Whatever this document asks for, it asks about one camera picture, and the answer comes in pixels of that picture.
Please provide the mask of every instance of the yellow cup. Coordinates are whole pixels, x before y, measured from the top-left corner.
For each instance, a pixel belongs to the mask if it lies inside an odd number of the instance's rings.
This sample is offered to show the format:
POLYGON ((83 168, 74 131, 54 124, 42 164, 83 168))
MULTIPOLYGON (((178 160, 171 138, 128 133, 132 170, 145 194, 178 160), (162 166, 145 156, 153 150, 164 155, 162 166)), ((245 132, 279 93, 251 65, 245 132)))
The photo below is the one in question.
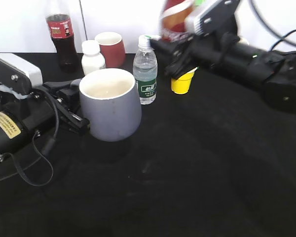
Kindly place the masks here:
POLYGON ((179 79, 171 79, 171 90, 179 95, 186 94, 189 90, 189 86, 191 85, 192 78, 195 74, 195 71, 198 68, 194 68, 193 70, 189 71, 188 73, 184 74, 179 79))

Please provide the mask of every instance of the red label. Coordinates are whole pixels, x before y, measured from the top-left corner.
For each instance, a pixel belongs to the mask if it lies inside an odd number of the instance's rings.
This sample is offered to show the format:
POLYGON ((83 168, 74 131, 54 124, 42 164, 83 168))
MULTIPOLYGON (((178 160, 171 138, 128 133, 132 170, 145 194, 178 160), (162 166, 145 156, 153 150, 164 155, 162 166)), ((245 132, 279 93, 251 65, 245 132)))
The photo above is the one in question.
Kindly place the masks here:
POLYGON ((50 36, 54 39, 65 39, 74 35, 71 19, 67 21, 47 21, 50 36))

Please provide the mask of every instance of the robotic arm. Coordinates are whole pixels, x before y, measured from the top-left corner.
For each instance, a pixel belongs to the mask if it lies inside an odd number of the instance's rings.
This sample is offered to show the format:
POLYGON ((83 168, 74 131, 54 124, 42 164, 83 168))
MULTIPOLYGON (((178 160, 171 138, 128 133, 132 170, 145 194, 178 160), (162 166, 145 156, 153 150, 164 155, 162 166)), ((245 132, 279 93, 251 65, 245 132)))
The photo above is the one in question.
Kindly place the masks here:
POLYGON ((296 113, 296 51, 265 51, 239 42, 234 17, 239 0, 207 0, 185 20, 191 33, 168 43, 151 40, 165 73, 177 79, 202 66, 257 89, 272 108, 296 113))

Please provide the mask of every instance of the plastic water bottle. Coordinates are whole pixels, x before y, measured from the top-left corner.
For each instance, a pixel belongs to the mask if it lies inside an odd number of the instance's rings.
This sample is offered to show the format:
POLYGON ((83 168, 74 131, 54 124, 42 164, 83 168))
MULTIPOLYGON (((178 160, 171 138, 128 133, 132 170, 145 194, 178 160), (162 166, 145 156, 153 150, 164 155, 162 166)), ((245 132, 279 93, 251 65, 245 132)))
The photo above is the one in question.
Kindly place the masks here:
POLYGON ((136 53, 133 67, 142 105, 151 104, 156 98, 158 64, 149 39, 149 36, 139 37, 139 50, 136 53))

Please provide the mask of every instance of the green label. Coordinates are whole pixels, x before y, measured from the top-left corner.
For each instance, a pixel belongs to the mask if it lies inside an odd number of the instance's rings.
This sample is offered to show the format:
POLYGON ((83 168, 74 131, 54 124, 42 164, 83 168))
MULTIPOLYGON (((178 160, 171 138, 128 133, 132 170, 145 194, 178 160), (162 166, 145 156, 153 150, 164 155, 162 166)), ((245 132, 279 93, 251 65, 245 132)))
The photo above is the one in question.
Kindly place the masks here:
POLYGON ((157 81, 156 79, 150 81, 136 80, 139 96, 141 98, 150 98, 156 94, 157 81))
POLYGON ((195 1, 195 6, 199 6, 199 5, 201 5, 202 3, 204 3, 205 2, 205 0, 196 0, 195 1))

